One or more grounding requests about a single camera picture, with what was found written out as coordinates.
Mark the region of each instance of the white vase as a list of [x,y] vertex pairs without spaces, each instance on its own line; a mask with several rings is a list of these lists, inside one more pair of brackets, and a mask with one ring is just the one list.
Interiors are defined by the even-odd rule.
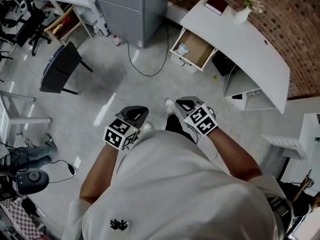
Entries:
[[248,16],[251,12],[252,10],[249,7],[246,7],[243,10],[238,11],[234,15],[234,23],[237,25],[244,23],[248,19]]

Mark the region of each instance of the concrete floor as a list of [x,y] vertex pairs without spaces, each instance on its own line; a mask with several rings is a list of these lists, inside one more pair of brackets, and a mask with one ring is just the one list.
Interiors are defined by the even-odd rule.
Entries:
[[[179,29],[169,26],[169,47],[172,47],[179,33]],[[48,115],[53,119],[50,124],[23,125],[23,138],[17,137],[15,146],[23,146],[25,138],[30,138],[37,145],[44,134],[49,133],[58,148],[60,159],[70,164],[74,164],[77,157],[81,160],[73,179],[49,184],[45,190],[29,196],[47,215],[44,223],[58,237],[64,230],[70,201],[78,197],[82,182],[105,144],[102,140],[105,126],[117,112],[126,106],[146,106],[149,108],[146,121],[156,129],[164,129],[166,98],[176,100],[184,96],[196,96],[217,111],[228,77],[221,77],[211,62],[203,72],[190,74],[172,62],[170,55],[158,75],[145,77],[130,65],[126,42],[116,47],[111,36],[90,39],[83,30],[72,35],[70,40],[78,47],[83,61],[93,69],[91,73],[79,65],[70,77],[66,88],[79,92],[79,95],[39,91],[48,57],[59,47],[54,41],[51,44],[42,41],[35,57],[31,56],[28,43],[17,47],[11,54],[13,60],[5,64],[0,74],[0,79],[5,80],[0,85],[1,89],[36,97],[31,116]],[[153,74],[158,71],[166,55],[166,28],[162,26],[144,49],[132,44],[129,46],[136,67],[145,74]],[[32,106],[24,106],[24,113],[29,113],[30,108]],[[230,134],[259,164],[267,159],[270,148],[261,137],[261,122],[265,113],[239,111],[223,101],[217,115],[220,128]],[[198,145],[214,164],[226,170],[208,138],[201,138]],[[42,169],[49,174],[50,181],[70,177],[67,165],[63,162],[49,164]]]

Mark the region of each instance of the checkered bag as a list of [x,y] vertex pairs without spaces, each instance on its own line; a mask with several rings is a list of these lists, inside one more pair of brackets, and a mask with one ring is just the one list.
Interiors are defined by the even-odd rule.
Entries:
[[43,234],[35,227],[33,221],[21,205],[22,199],[7,199],[0,202],[15,230],[26,240],[35,240]]

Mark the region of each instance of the book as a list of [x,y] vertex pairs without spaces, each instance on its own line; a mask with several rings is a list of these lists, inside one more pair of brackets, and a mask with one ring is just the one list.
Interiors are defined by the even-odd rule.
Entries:
[[228,3],[224,0],[208,0],[204,6],[216,14],[221,15],[227,8]]

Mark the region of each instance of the drawer handle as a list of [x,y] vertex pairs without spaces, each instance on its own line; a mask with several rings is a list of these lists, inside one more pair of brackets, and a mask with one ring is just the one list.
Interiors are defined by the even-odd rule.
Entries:
[[185,64],[187,64],[188,66],[191,66],[191,63],[189,63],[189,62],[186,62],[184,59],[182,59],[182,58],[179,58],[180,59],[180,61],[182,61],[183,62],[183,65],[182,65],[182,67],[185,65]]

